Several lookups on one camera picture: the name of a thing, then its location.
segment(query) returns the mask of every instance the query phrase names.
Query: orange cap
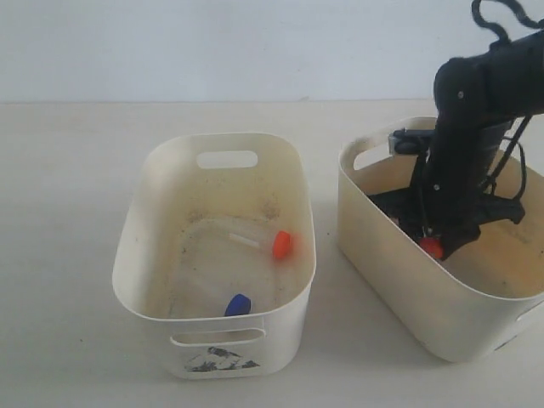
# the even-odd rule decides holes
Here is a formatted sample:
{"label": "orange cap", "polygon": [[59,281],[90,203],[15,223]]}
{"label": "orange cap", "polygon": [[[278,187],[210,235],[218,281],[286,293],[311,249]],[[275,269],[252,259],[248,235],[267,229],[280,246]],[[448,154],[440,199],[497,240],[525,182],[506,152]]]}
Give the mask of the orange cap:
{"label": "orange cap", "polygon": [[272,256],[274,259],[283,259],[291,252],[291,234],[285,231],[280,231],[275,236],[274,245],[272,246]]}
{"label": "orange cap", "polygon": [[436,238],[424,237],[419,241],[419,246],[434,259],[441,259],[444,256],[444,249]]}

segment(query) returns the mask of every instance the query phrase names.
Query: red object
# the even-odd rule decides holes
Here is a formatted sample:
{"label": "red object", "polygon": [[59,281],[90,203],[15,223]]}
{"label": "red object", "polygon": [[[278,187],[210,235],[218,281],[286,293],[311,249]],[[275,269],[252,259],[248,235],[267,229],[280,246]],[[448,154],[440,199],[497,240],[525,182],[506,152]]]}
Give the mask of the red object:
{"label": "red object", "polygon": [[419,246],[434,259],[441,259],[444,256],[444,249],[436,238],[422,238],[419,241]]}
{"label": "red object", "polygon": [[274,246],[272,247],[272,256],[275,259],[283,259],[291,252],[291,234],[285,231],[280,231],[275,236]]}

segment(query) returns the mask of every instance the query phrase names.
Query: white wall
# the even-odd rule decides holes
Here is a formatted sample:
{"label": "white wall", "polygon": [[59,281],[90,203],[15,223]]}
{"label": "white wall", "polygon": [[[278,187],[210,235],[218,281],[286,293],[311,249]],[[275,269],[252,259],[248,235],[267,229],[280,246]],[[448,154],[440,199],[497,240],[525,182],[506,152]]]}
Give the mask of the white wall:
{"label": "white wall", "polygon": [[494,38],[470,3],[0,0],[0,101],[427,98],[442,63]]}

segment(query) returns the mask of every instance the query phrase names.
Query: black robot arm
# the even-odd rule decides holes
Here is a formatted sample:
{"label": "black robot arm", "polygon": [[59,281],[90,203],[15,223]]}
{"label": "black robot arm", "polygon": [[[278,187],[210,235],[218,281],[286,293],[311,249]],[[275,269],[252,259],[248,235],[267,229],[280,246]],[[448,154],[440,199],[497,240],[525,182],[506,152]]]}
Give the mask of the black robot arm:
{"label": "black robot arm", "polygon": [[[480,2],[473,1],[474,21],[498,40],[485,54],[440,67],[433,87],[435,129],[399,130],[390,137],[394,154],[417,156],[410,186],[370,197],[412,239],[433,241],[439,249],[434,256],[442,260],[477,240],[482,224],[521,222],[524,185],[513,198],[498,197],[495,179],[530,118],[544,113],[544,20],[529,19],[514,0],[500,0],[524,26],[540,30],[512,42],[502,27],[481,17]],[[506,132],[520,117],[503,160],[490,173]]]}

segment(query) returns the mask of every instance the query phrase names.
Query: white table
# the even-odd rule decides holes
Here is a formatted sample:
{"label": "white table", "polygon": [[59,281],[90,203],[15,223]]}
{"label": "white table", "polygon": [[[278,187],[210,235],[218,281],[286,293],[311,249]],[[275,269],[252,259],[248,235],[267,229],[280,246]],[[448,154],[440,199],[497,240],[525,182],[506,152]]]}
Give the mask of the white table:
{"label": "white table", "polygon": [[[544,324],[491,357],[428,354],[338,251],[337,156],[431,101],[0,106],[0,406],[544,406]],[[299,149],[318,268],[302,346],[268,377],[183,382],[145,353],[111,289],[146,155],[187,133],[257,130]],[[544,121],[522,139],[544,172]]]}

